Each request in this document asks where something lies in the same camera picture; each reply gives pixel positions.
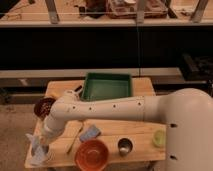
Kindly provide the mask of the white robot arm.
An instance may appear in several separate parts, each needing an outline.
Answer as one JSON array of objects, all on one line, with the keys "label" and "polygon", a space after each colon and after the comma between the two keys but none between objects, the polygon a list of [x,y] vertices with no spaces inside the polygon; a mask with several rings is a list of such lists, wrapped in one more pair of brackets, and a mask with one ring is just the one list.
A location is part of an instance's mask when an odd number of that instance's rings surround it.
[{"label": "white robot arm", "polygon": [[92,102],[68,90],[52,105],[42,136],[54,140],[68,121],[85,119],[164,123],[166,171],[213,171],[213,97],[202,90]]}]

